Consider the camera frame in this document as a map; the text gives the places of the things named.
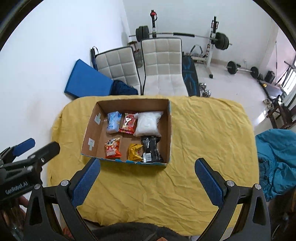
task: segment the red snack bag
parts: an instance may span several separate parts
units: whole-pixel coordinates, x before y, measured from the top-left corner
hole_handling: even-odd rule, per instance
[[[138,113],[126,113],[122,127],[119,128],[119,132],[134,134],[136,131],[137,118]]]
[[[121,157],[121,153],[119,152],[119,141],[120,137],[111,139],[105,143],[105,158]]]

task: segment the blue cushion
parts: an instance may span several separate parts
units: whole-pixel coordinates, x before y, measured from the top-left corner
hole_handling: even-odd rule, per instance
[[[101,74],[81,59],[77,60],[69,77],[65,93],[73,97],[110,95],[113,80]]]

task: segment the teal fabric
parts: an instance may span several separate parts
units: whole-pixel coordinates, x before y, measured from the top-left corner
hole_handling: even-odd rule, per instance
[[[296,186],[296,133],[271,129],[258,134],[260,185],[266,201]]]

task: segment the black snack bag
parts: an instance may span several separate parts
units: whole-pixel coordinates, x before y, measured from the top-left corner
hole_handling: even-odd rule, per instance
[[[160,137],[143,136],[141,141],[144,147],[143,162],[163,162],[163,158],[157,148]]]

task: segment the silver screw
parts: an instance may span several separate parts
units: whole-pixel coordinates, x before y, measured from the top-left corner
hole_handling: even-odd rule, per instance
[[[256,183],[256,184],[255,184],[255,188],[258,189],[258,190],[260,190],[260,189],[261,189],[261,186],[260,186],[259,184]]]
[[[229,180],[229,181],[227,181],[226,183],[227,183],[227,185],[230,186],[230,187],[233,187],[233,186],[234,186],[234,181]]]
[[[34,186],[34,189],[38,190],[40,187],[41,187],[40,184],[36,184],[36,185]]]
[[[68,181],[68,180],[63,180],[63,181],[61,182],[61,185],[62,185],[63,187],[67,186],[68,184],[69,184],[69,181]]]
[[[33,166],[28,166],[27,170],[30,172],[33,170]]]

